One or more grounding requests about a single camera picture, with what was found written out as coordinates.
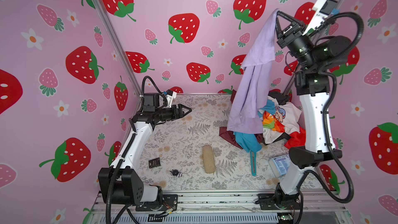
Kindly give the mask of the lavender purple cloth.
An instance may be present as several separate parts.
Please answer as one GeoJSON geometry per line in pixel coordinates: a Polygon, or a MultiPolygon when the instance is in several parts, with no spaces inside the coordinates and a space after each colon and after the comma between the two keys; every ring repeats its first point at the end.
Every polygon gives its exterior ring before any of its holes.
{"type": "Polygon", "coordinates": [[[259,109],[267,104],[271,86],[271,69],[275,60],[275,28],[279,9],[265,22],[254,44],[243,60],[243,77],[234,97],[227,130],[247,134],[260,134],[263,125],[259,109]]]}

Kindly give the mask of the teal blue cloth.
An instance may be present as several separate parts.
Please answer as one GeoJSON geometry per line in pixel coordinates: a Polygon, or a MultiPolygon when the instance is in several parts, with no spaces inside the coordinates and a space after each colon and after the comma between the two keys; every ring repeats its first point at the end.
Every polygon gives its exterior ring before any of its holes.
{"type": "Polygon", "coordinates": [[[263,133],[251,134],[233,132],[236,143],[246,152],[256,153],[262,149],[261,144],[268,145],[274,142],[271,134],[271,129],[265,128],[263,125],[264,113],[268,113],[267,110],[271,110],[271,113],[275,113],[274,107],[275,103],[272,100],[267,100],[267,104],[263,108],[259,109],[257,112],[260,123],[262,124],[263,133]]]}

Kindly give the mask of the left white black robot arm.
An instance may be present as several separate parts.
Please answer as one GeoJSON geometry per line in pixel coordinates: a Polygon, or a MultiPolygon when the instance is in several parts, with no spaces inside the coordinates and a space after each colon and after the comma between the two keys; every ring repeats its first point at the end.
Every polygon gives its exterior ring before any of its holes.
{"type": "Polygon", "coordinates": [[[141,106],[129,119],[131,131],[119,155],[107,168],[98,174],[99,185],[105,207],[105,221],[118,222],[124,212],[132,206],[147,205],[151,210],[165,208],[159,215],[164,217],[174,208],[168,206],[160,186],[146,185],[136,172],[139,159],[156,126],[184,118],[192,109],[182,104],[175,105],[177,92],[158,89],[155,93],[142,92],[141,106]]]}

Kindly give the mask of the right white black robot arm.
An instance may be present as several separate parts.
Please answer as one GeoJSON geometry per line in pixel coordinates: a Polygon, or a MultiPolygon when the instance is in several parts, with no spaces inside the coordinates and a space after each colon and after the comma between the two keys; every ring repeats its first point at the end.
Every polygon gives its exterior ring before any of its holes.
{"type": "Polygon", "coordinates": [[[276,186],[274,196],[263,202],[283,208],[289,203],[301,200],[301,185],[309,174],[313,174],[333,200],[349,203],[354,196],[354,186],[348,171],[340,162],[342,151],[335,148],[332,139],[329,107],[336,95],[337,78],[328,69],[345,63],[349,53],[363,36],[363,20],[354,12],[338,13],[322,20],[313,32],[306,34],[304,22],[282,11],[277,11],[277,17],[290,21],[290,25],[285,29],[280,27],[279,22],[276,24],[277,43],[282,48],[287,47],[302,67],[295,73],[294,83],[304,110],[306,142],[304,146],[289,150],[291,165],[288,172],[276,186]],[[333,36],[325,38],[324,43],[315,45],[311,37],[339,18],[350,18],[355,22],[357,32],[354,39],[333,36]],[[319,163],[330,160],[338,165],[347,180],[348,195],[343,199],[336,197],[315,172],[319,163]]]}

